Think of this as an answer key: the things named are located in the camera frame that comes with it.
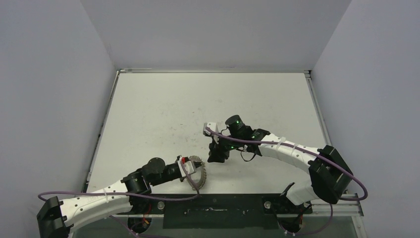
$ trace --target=gray wall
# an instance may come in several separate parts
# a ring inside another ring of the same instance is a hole
[[[0,3],[0,237],[39,237],[36,195],[80,190],[114,67],[79,0]]]
[[[419,44],[420,1],[353,0],[313,70],[332,143],[369,190],[374,238],[420,235]]]
[[[350,0],[81,0],[118,67],[312,69]]]

